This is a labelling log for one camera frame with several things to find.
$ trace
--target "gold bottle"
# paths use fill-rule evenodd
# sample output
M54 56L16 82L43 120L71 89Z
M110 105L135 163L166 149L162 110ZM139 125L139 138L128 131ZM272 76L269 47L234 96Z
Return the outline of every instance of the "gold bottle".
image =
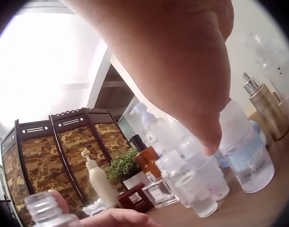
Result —
M274 96L264 83L258 84L246 73L242 77L246 81L244 88L251 95L249 100L261 115L272 138L281 139L288 132L289 124Z

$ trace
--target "wooden table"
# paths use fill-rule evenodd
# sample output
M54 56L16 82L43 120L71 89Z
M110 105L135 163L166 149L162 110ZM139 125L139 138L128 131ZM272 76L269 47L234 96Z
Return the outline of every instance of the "wooden table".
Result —
M270 134L262 130L268 140ZM272 181L261 191L245 194L230 168L223 170L230 193L218 202L218 209L211 216L200 218L192 208L180 202L147 214L164 227L269 227L278 216L289 197L289 133L267 147L275 166Z

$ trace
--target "white lotion bottle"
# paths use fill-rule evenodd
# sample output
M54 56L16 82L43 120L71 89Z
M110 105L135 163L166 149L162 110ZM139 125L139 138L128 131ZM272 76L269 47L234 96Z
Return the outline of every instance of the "white lotion bottle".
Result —
M87 148L82 151L82 157L87 159L86 166L89 171L91 185L107 209L120 206L117 199L119 192L110 183L106 172L99 168L94 160L89 158L89 154L90 151Z
M152 144L159 157L164 156L172 150L176 150L183 157L183 153L179 149L179 140L163 118L156 118L153 114L149 113L146 105L143 103L137 104L131 111L131 114L141 116L144 125L142 132Z

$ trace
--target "small vial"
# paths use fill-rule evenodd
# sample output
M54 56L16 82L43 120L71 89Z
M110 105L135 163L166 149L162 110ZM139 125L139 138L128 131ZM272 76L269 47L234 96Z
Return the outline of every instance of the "small vial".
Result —
M25 205L40 227L83 227L77 216L63 214L54 197L48 192L33 194L24 198Z
M217 210L218 203L196 173L187 168L177 151L173 150L161 159L175 189L183 194L199 217L210 216Z
M231 100L220 113L219 149L245 193L262 190L274 176L274 165L257 131Z
M146 176L151 183L148 186L143 187L142 191L156 208L179 201L161 177L156 179L151 172L146 173Z

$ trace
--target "dropper cap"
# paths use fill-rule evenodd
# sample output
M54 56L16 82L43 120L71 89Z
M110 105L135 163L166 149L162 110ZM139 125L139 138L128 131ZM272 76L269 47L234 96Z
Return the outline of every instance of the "dropper cap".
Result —
M82 157L86 158L87 161L86 161L86 166L87 166L87 169L90 170L91 168L97 166L97 163L93 160L93 159L90 159L89 155L90 155L90 151L85 148L83 151L82 151Z
M246 73L243 73L242 78L245 82L245 90L252 96L261 87L253 78L250 78Z

